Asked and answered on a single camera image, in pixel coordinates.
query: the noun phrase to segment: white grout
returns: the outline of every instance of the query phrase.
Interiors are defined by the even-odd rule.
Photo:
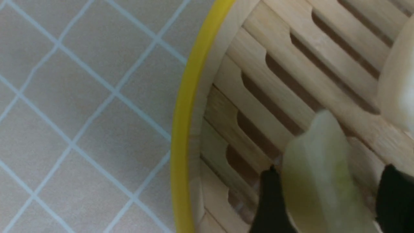
[[[121,184],[116,178],[114,178],[109,172],[107,172],[105,169],[103,169],[97,162],[95,162],[92,158],[90,158],[81,148],[79,148],[76,144],[74,144],[73,141],[67,137],[62,130],[60,130],[55,123],[53,123],[44,113],[42,113],[33,103],[30,102],[29,99],[27,99],[23,94],[19,93],[16,88],[14,88],[4,77],[0,76],[0,81],[5,83],[8,87],[10,87],[19,97],[22,99],[27,105],[29,105],[32,110],[34,110],[49,126],[51,126],[60,136],[70,145],[71,148],[73,148],[76,152],[78,152],[84,159],[86,159],[93,167],[95,167],[101,174],[103,174],[108,180],[110,180],[117,188],[119,188],[121,191],[123,191],[129,198],[133,199],[134,202],[139,202],[137,200],[133,193],[129,191],[125,186]],[[21,183],[21,185],[29,192],[31,190],[25,185],[24,183]],[[156,217],[154,213],[151,212],[151,210],[146,209],[145,212],[153,219],[153,221],[162,229],[166,228],[166,226]],[[59,220],[59,216],[53,216],[57,221],[61,222],[62,220]]]
[[[122,102],[124,102],[128,107],[130,107],[135,113],[137,113],[142,119],[144,119],[150,126],[152,126],[158,133],[160,133],[165,139],[171,142],[171,135],[167,133],[160,125],[158,125],[150,116],[145,114],[141,109],[139,109],[131,100],[126,98],[120,93],[116,93]]]
[[[11,6],[19,15],[21,15],[25,20],[29,21],[35,28],[37,28],[43,35],[45,35],[49,40],[51,40],[53,43],[57,43],[58,40],[52,36],[46,29],[44,29],[38,22],[33,20],[26,12],[24,12],[16,3],[12,2],[12,0],[7,0],[7,4]]]
[[[131,68],[128,69],[128,71],[125,73],[125,75],[121,78],[121,80],[118,82],[118,84],[115,87],[115,90],[117,92],[120,92],[121,88],[127,83],[130,76],[138,69],[138,67],[142,65],[142,63],[149,56],[149,54],[152,52],[155,46],[156,46],[156,42],[152,41],[151,44],[149,44],[149,46],[145,49],[145,51],[138,58],[138,60],[131,66]]]
[[[148,174],[145,180],[142,182],[140,187],[135,191],[134,196],[139,197],[142,191],[148,186],[151,180],[157,175],[157,173],[164,167],[164,165],[170,160],[170,151],[164,155],[161,161],[152,169],[152,171]]]
[[[187,58],[177,52],[171,45],[167,44],[165,41],[160,40],[159,44],[164,47],[168,52],[170,52],[174,57],[176,57],[182,64],[187,64]]]
[[[9,105],[4,109],[4,112],[0,115],[0,123],[3,121],[3,119],[9,114],[12,107],[16,104],[16,102],[19,100],[19,96],[15,95],[13,100],[9,103]]]
[[[134,197],[138,198],[142,191],[148,186],[151,180],[157,175],[157,173],[163,168],[163,166],[169,161],[170,159],[170,151],[161,159],[161,161],[152,169],[152,171],[148,174],[145,180],[142,182],[140,187],[135,191]],[[119,219],[128,211],[129,207],[132,205],[133,200],[130,199],[124,207],[118,212],[115,218],[110,222],[110,224],[106,227],[104,232],[109,232],[112,228],[117,224]]]
[[[135,199],[134,202],[158,225],[164,232],[170,233],[171,230],[161,222],[161,220],[140,200]]]
[[[122,14],[125,18],[129,19],[133,24],[137,25],[138,28],[144,31],[149,37],[151,38],[156,37],[156,34],[153,31],[151,31],[147,26],[145,26],[141,21],[139,21],[134,16],[132,16],[128,11],[126,11],[120,5],[118,5],[118,3],[114,2],[113,0],[105,0],[105,2],[107,2],[113,8],[118,10],[120,14]]]
[[[40,32],[44,33],[46,30],[42,28],[34,19],[32,19],[29,15],[27,15],[22,9],[19,8],[14,3],[13,8],[21,15],[24,15],[24,18],[27,19],[30,23],[32,23]],[[55,41],[56,44],[59,46],[59,48],[65,52],[73,61],[75,61],[80,67],[82,67],[84,70],[86,70],[95,80],[97,80],[99,83],[101,83],[104,87],[106,87],[111,92],[114,92],[115,95],[121,100],[125,101],[127,98],[123,96],[121,93],[116,91],[112,85],[110,85],[107,81],[105,81],[101,76],[99,76],[95,71],[93,71],[86,63],[84,63],[80,58],[78,58],[72,51],[70,51],[68,48],[66,48],[64,45],[59,43],[52,35],[50,35],[53,39],[52,41]],[[128,103],[125,103],[128,106],[133,106],[133,110],[141,117],[143,118],[149,125],[153,126],[154,129],[159,132],[165,139],[168,141],[171,141],[171,136],[169,133],[167,133],[161,126],[159,126],[150,116],[148,116],[146,113],[144,113],[141,109],[139,109],[135,104],[133,104],[130,100],[128,100]]]
[[[73,232],[73,230],[69,227],[69,225],[60,217],[58,216],[53,210],[51,210],[42,200],[40,200],[40,198],[38,198],[33,191],[27,186],[26,183],[24,183],[24,181],[22,181],[3,161],[0,160],[0,167],[7,172],[7,174],[9,174],[9,176],[11,176],[27,193],[29,193],[31,195],[31,198],[35,199],[39,205],[41,205],[46,212],[48,212],[50,214],[50,216],[52,216],[57,222],[59,222],[62,227],[68,231],[68,232]],[[29,200],[26,201],[25,205],[29,206]],[[11,229],[12,225],[9,224],[6,229],[4,230],[4,232],[7,232],[9,229]]]
[[[176,51],[172,46],[167,44],[165,41],[162,40],[163,35],[166,33],[166,31],[171,27],[171,25],[174,23],[174,21],[178,18],[180,13],[184,10],[184,8],[187,6],[187,4],[191,0],[184,0],[180,6],[177,8],[177,10],[174,12],[173,16],[167,21],[167,23],[164,25],[164,27],[161,28],[161,30],[156,34],[151,29],[149,29],[145,24],[143,24],[141,21],[139,21],[137,18],[135,18],[133,15],[131,15],[127,10],[123,9],[118,3],[114,2],[114,0],[105,0],[107,3],[109,3],[112,7],[114,7],[116,10],[120,12],[124,17],[129,19],[135,26],[137,26],[139,29],[144,31],[149,37],[151,37],[156,43],[161,45],[163,48],[165,48],[167,51],[171,53],[174,57],[176,57],[181,63],[184,65],[187,63],[187,59],[184,58],[178,51]]]
[[[7,0],[3,0],[0,4],[0,10],[3,10],[4,6],[6,5]]]
[[[106,227],[106,229],[103,231],[105,233],[110,232],[112,230],[112,228],[118,223],[118,221],[122,218],[122,216],[124,216],[124,214],[129,210],[129,208],[131,207],[131,205],[134,203],[134,201],[132,199],[130,199],[125,205],[124,207],[122,207],[122,209],[116,214],[115,218],[113,218],[113,220],[108,224],[108,226]]]
[[[36,71],[43,66],[44,63],[46,63],[49,58],[57,51],[58,49],[58,45],[59,43],[61,43],[61,41],[63,40],[63,38],[66,36],[66,34],[68,33],[68,31],[70,30],[70,28],[75,24],[75,22],[84,14],[84,12],[87,10],[87,8],[93,3],[94,0],[89,0],[80,10],[80,12],[75,15],[75,17],[69,22],[69,24],[65,27],[65,29],[63,30],[63,32],[61,33],[61,35],[59,36],[59,39],[57,40],[57,42],[55,43],[54,47],[52,48],[52,50],[50,52],[48,52],[37,64],[35,67],[33,67],[33,69],[31,70],[28,78],[26,79],[26,81],[24,82],[24,84],[22,85],[21,89],[19,92],[16,93],[16,97],[20,97],[23,98],[23,92],[24,90],[27,88],[27,86],[29,85],[30,81],[32,80],[34,74],[36,73]],[[16,6],[12,1],[8,1],[8,3],[13,7],[13,9],[17,9],[17,11],[20,11],[21,9]],[[10,111],[10,109],[12,108],[12,106],[14,105],[16,101],[12,101],[12,104],[9,105],[5,114],[6,115],[8,113],[8,111]],[[50,210],[50,208],[45,204],[45,203],[41,203],[43,201],[41,201],[37,195],[39,194],[39,192],[42,190],[42,188],[46,185],[46,183],[48,182],[48,180],[52,177],[52,175],[55,173],[55,171],[59,168],[59,166],[61,165],[61,163],[63,162],[63,160],[66,158],[66,156],[69,154],[71,147],[67,147],[66,150],[64,150],[64,152],[62,153],[62,155],[58,158],[57,162],[54,164],[54,166],[52,167],[52,169],[49,171],[49,173],[46,175],[46,177],[43,179],[43,181],[40,183],[40,185],[36,188],[35,192],[31,195],[31,197],[25,202],[25,204],[20,208],[20,210],[16,213],[16,215],[13,217],[13,219],[9,222],[9,224],[7,225],[7,227],[5,228],[5,232],[9,231],[14,224],[17,222],[17,220],[21,217],[21,215],[24,213],[24,211],[26,210],[26,208],[31,204],[33,199],[36,199],[37,202],[47,211],[50,213],[50,211],[48,211],[48,209]],[[64,220],[62,220],[58,215],[56,215],[55,213],[51,214],[53,218],[55,218],[59,223],[61,223],[63,225],[63,227],[67,230],[67,231],[72,231],[70,229],[70,227],[68,227],[68,225],[65,223]]]
[[[93,159],[91,159],[82,149],[80,149],[76,142],[80,139],[80,137],[83,135],[83,133],[86,131],[86,129],[89,127],[89,125],[92,123],[94,119],[96,119],[101,112],[106,108],[106,106],[117,96],[121,101],[123,101],[125,104],[127,104],[133,111],[135,111],[140,117],[142,117],[148,124],[150,124],[155,130],[157,130],[162,136],[164,136],[167,140],[171,141],[171,136],[169,133],[167,133],[162,127],[160,127],[151,117],[146,115],[142,110],[140,110],[137,106],[135,106],[128,98],[123,96],[119,91],[122,88],[122,86],[128,81],[128,78],[131,76],[133,72],[143,63],[143,61],[146,59],[146,57],[151,53],[151,51],[154,49],[156,43],[159,43],[162,47],[164,47],[166,50],[168,50],[174,57],[176,57],[180,62],[186,63],[187,60],[182,55],[180,55],[179,52],[177,52],[174,48],[172,48],[170,45],[165,43],[161,38],[163,34],[168,30],[168,28],[173,24],[173,22],[176,20],[176,18],[179,16],[179,14],[182,12],[182,10],[186,7],[186,5],[190,2],[190,0],[184,0],[183,3],[180,5],[180,7],[177,9],[177,11],[173,14],[173,16],[167,21],[166,25],[160,30],[160,32],[156,35],[153,33],[150,29],[148,29],[144,24],[142,24],[139,20],[135,19],[129,13],[125,10],[123,10],[121,7],[119,7],[116,3],[114,3],[112,0],[106,0],[108,3],[112,3],[111,5],[115,7],[118,11],[121,12],[125,17],[127,17],[129,20],[131,20],[137,27],[139,27],[141,30],[146,32],[150,37],[152,37],[154,40],[150,44],[150,46],[146,49],[146,51],[141,54],[139,59],[134,63],[134,65],[128,70],[128,72],[124,75],[124,77],[120,80],[116,88],[113,88],[108,82],[106,82],[102,77],[100,77],[95,71],[93,71],[87,64],[85,64],[83,61],[81,61],[72,51],[70,51],[68,48],[63,46],[61,44],[62,40],[64,39],[65,35],[68,33],[69,29],[75,24],[75,22],[85,13],[87,8],[92,4],[94,0],[89,0],[85,6],[81,9],[81,11],[71,20],[71,22],[68,24],[68,26],[65,28],[65,30],[62,32],[59,39],[56,39],[53,37],[50,33],[48,33],[39,23],[37,23],[34,19],[32,19],[29,15],[27,15],[21,8],[19,8],[14,2],[11,0],[5,0],[2,4],[0,4],[1,7],[4,7],[6,3],[8,3],[14,10],[16,10],[23,18],[28,20],[30,23],[32,23],[41,33],[43,33],[46,37],[48,37],[53,43],[55,43],[54,48],[39,62],[38,65],[36,65],[32,72],[30,73],[28,79],[26,80],[25,84],[22,86],[22,89],[18,91],[16,88],[14,88],[5,78],[0,76],[0,80],[4,82],[10,89],[12,89],[16,93],[16,97],[13,99],[11,104],[6,108],[8,111],[12,108],[12,106],[17,102],[18,98],[22,99],[26,104],[30,106],[44,121],[46,121],[67,143],[69,143],[69,147],[62,153],[54,167],[51,169],[51,171],[48,173],[48,175],[45,177],[43,182],[39,185],[39,187],[36,189],[36,191],[33,193],[30,189],[26,191],[30,191],[31,198],[29,198],[25,205],[19,210],[18,213],[13,218],[12,222],[14,223],[19,219],[19,216],[23,214],[24,210],[29,206],[30,202],[35,199],[47,212],[49,212],[58,222],[60,222],[67,231],[72,232],[72,229],[59,217],[57,216],[42,200],[40,200],[36,195],[41,191],[41,189],[44,187],[46,182],[52,177],[54,172],[59,168],[60,164],[63,162],[64,158],[69,154],[70,150],[73,148],[75,151],[77,151],[82,157],[84,157],[88,162],[90,162],[99,172],[101,172],[107,179],[109,179],[112,183],[114,183],[120,190],[122,190],[126,195],[128,195],[131,200],[128,202],[132,204],[132,202],[135,202],[138,206],[140,206],[154,221],[155,223],[163,229],[165,232],[170,232],[170,230],[157,218],[157,216],[146,206],[144,205],[138,198],[139,194],[144,190],[144,188],[150,183],[150,181],[153,179],[153,177],[159,172],[159,170],[168,162],[169,160],[169,153],[163,157],[163,159],[157,164],[157,166],[150,172],[148,177],[145,179],[143,184],[140,186],[140,188],[136,191],[135,194],[132,194],[127,188],[125,188],[117,179],[115,179],[111,174],[109,174],[107,171],[105,171],[98,163],[96,163]],[[112,94],[98,107],[98,109],[88,118],[85,125],[80,129],[78,134],[74,137],[73,140],[70,140],[69,137],[67,137],[63,131],[57,127],[43,112],[41,112],[29,99],[27,99],[23,95],[24,89],[29,84],[30,80],[32,79],[34,73],[36,70],[41,67],[50,57],[51,55],[57,50],[57,48],[60,48],[63,52],[65,52],[72,60],[74,60],[76,63],[78,63],[79,66],[84,68],[92,77],[94,77],[98,82],[100,82],[103,86],[105,86],[108,90],[112,92]],[[5,118],[7,115],[7,112],[3,113],[0,116],[0,120]],[[126,212],[128,210],[129,206],[124,206],[123,210]],[[118,213],[116,218],[110,223],[108,226],[109,229],[111,229],[118,220],[123,216],[125,213],[122,210]]]

